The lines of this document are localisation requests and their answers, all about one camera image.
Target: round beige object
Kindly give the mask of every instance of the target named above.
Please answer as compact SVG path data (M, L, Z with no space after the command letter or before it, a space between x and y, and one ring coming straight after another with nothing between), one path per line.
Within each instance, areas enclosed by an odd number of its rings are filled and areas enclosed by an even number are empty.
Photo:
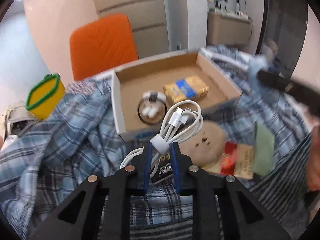
M190 156L193 165L203 167L218 163L226 142L224 130L212 121L204 121L198 134L179 144L182 154Z

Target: person's hand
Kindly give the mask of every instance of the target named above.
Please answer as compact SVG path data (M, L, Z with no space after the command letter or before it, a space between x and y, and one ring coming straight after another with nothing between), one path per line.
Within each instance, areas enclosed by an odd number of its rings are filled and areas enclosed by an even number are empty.
M312 131L310 155L307 164L308 190L320 190L320 126Z

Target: black ring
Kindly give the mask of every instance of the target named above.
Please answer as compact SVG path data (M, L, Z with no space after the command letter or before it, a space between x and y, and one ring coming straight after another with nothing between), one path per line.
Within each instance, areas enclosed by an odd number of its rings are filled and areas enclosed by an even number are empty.
M138 117L139 117L139 119L140 119L143 123L148 124L148 125L155 125L155 124L161 123L161 122L163 121L165 115L166 115L167 112L168 112L168 108L167 108L167 105L165 104L165 102L162 101L162 100L160 100L160 99L157 99L157 101L160 101L161 103L164 104L164 116L160 119L160 121L151 123L151 122L147 122L147 121L143 120L143 118L141 117L141 114L140 114L140 110L139 110L139 109L140 109L140 106L142 105L142 103L143 103L144 101L146 101L146 100L141 99L140 102L139 102L139 104L138 104L137 112L138 112Z

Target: orange chair back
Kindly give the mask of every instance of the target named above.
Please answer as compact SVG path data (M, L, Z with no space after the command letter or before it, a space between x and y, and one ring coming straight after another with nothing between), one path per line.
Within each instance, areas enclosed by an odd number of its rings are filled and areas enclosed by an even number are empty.
M75 81L138 59L129 19L114 14L75 30L70 54Z

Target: cable connector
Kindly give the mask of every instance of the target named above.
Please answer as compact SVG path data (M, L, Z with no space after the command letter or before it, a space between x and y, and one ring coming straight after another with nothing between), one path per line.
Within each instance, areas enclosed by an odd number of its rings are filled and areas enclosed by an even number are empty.
M159 134L154 136L150 143L162 156L165 156L170 149L170 145Z
M186 122L188 121L189 119L189 114L186 114L186 112L191 112L191 109L190 108L186 108L185 110L183 110L183 113L182 113L182 117L180 119L180 122L182 124L186 124Z
M173 112L168 124L177 127L182 117L183 110L180 107L177 107L176 111Z

